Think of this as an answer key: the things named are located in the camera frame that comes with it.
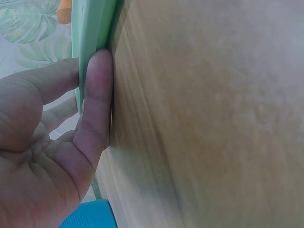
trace leaf pattern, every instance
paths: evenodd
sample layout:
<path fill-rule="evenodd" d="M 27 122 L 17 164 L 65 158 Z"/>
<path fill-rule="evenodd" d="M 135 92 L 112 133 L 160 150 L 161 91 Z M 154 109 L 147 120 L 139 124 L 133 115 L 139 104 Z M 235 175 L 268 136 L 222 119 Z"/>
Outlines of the leaf pattern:
<path fill-rule="evenodd" d="M 54 42 L 47 38 L 41 43 L 30 43 L 29 45 L 19 45 L 22 58 L 17 58 L 16 62 L 28 69 L 44 67 L 59 60 L 72 57 L 71 40 L 65 38 L 61 33 Z"/>
<path fill-rule="evenodd" d="M 0 0 L 0 34 L 27 44 L 50 36 L 57 27 L 60 0 Z"/>

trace wood grain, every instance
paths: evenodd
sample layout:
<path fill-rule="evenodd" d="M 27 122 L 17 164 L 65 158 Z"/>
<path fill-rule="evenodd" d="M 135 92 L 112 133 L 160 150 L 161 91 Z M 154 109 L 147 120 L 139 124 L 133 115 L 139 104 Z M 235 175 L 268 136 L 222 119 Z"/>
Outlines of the wood grain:
<path fill-rule="evenodd" d="M 118 227 L 304 227 L 303 11 L 124 1 L 97 172 Z"/>

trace finger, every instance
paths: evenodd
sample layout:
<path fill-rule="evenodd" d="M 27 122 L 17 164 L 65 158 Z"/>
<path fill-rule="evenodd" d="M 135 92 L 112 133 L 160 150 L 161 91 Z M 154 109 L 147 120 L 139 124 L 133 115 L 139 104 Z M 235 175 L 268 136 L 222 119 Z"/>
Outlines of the finger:
<path fill-rule="evenodd" d="M 77 113 L 76 98 L 71 97 L 63 103 L 42 113 L 41 122 L 47 133 L 58 128 L 66 119 Z"/>
<path fill-rule="evenodd" d="M 49 140 L 49 139 L 50 139 L 50 137 L 49 137 L 49 134 L 47 133 L 45 126 L 43 125 L 43 123 L 39 123 L 33 133 L 31 143 L 35 143 L 37 141 L 45 141 L 45 140 Z"/>
<path fill-rule="evenodd" d="M 73 142 L 73 139 L 74 139 L 74 136 L 75 136 L 75 131 L 68 131 L 66 133 L 64 133 L 62 136 L 60 136 L 58 138 L 59 141 L 62 141 L 62 142 Z"/>
<path fill-rule="evenodd" d="M 82 120 L 74 145 L 96 169 L 101 152 L 108 146 L 113 63 L 110 52 L 102 50 L 91 59 L 85 82 Z"/>
<path fill-rule="evenodd" d="M 0 79 L 0 149 L 24 151 L 41 120 L 42 105 L 59 98 L 77 84 L 77 59 Z"/>
<path fill-rule="evenodd" d="M 64 59 L 42 68 L 18 72 L 9 77 L 38 90 L 42 103 L 46 105 L 78 86 L 78 59 Z"/>

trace light green object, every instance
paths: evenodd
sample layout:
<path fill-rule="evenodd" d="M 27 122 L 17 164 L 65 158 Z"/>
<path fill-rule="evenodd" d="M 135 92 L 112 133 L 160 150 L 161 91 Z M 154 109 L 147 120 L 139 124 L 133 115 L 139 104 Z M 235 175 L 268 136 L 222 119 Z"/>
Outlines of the light green object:
<path fill-rule="evenodd" d="M 91 56 L 105 48 L 116 0 L 73 0 L 72 3 L 72 56 L 79 58 L 76 100 L 82 113 L 86 69 Z"/>

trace hand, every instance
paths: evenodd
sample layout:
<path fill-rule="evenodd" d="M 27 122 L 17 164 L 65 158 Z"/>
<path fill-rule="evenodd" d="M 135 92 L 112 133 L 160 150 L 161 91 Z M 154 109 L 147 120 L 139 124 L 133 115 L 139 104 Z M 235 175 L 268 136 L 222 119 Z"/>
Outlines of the hand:
<path fill-rule="evenodd" d="M 75 99 L 46 105 L 78 86 L 78 60 L 67 59 L 0 80 L 0 227 L 55 228 L 88 190 L 108 146 L 112 57 L 90 60 L 76 131 L 48 134 L 76 113 Z"/>

